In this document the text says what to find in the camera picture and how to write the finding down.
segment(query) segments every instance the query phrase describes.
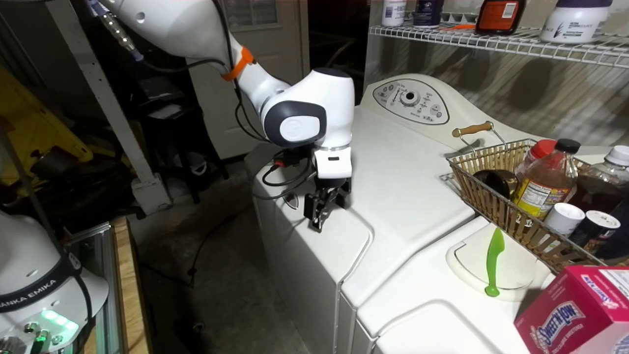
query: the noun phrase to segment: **red bottle cap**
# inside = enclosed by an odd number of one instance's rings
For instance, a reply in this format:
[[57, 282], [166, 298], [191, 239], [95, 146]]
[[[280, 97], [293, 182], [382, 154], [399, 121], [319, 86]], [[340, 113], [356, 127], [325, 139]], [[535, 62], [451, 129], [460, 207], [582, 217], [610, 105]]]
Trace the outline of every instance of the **red bottle cap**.
[[531, 148], [531, 156], [535, 160], [541, 160], [545, 156], [551, 156], [555, 152], [555, 141], [539, 141], [533, 148]]

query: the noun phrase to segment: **bottle cap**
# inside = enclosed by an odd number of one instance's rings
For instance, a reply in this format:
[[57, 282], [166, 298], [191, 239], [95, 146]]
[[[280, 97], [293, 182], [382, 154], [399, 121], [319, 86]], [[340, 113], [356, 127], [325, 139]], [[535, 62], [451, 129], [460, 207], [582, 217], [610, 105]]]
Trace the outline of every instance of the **bottle cap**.
[[545, 156], [551, 156], [555, 152], [555, 141], [539, 141], [533, 148], [531, 148], [531, 156], [535, 156], [535, 160], [541, 160]]
[[567, 154], [570, 154], [570, 156], [574, 156], [574, 154], [578, 152], [578, 148], [582, 148], [580, 143], [567, 141], [567, 139], [561, 139], [561, 141], [557, 141], [557, 145], [555, 145], [555, 150], [567, 152]]
[[612, 0], [559, 0], [557, 9], [610, 9]]
[[614, 166], [629, 166], [629, 146], [614, 146], [610, 154], [606, 156], [606, 162], [612, 162]]

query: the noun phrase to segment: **box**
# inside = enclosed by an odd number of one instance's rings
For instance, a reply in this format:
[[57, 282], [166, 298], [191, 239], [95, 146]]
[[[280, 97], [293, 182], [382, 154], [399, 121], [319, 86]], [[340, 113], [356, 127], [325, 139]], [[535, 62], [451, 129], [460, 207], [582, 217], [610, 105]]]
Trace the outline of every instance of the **box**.
[[531, 353], [629, 354], [629, 268], [568, 268], [515, 327]]

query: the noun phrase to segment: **white container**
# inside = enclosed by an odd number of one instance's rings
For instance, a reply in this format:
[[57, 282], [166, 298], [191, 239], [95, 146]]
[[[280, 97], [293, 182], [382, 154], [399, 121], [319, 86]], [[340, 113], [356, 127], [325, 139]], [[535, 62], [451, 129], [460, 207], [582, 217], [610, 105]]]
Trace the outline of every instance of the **white container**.
[[557, 9], [541, 36], [551, 44], [590, 44], [596, 30], [610, 19], [606, 9]]
[[405, 25], [407, 0], [384, 0], [382, 27], [395, 28]]

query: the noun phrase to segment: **white robot link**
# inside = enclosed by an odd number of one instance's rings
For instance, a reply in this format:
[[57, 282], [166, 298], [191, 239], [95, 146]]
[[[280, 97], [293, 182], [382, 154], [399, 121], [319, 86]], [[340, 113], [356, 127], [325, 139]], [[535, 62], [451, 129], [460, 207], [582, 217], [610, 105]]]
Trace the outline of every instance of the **white robot link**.
[[317, 194], [305, 213], [321, 231], [331, 207], [350, 192], [354, 84], [348, 76], [311, 72], [293, 87], [278, 82], [234, 40], [217, 0], [87, 3], [136, 62], [144, 56], [116, 21], [171, 56], [213, 60], [250, 97], [270, 143], [287, 150], [313, 146]]

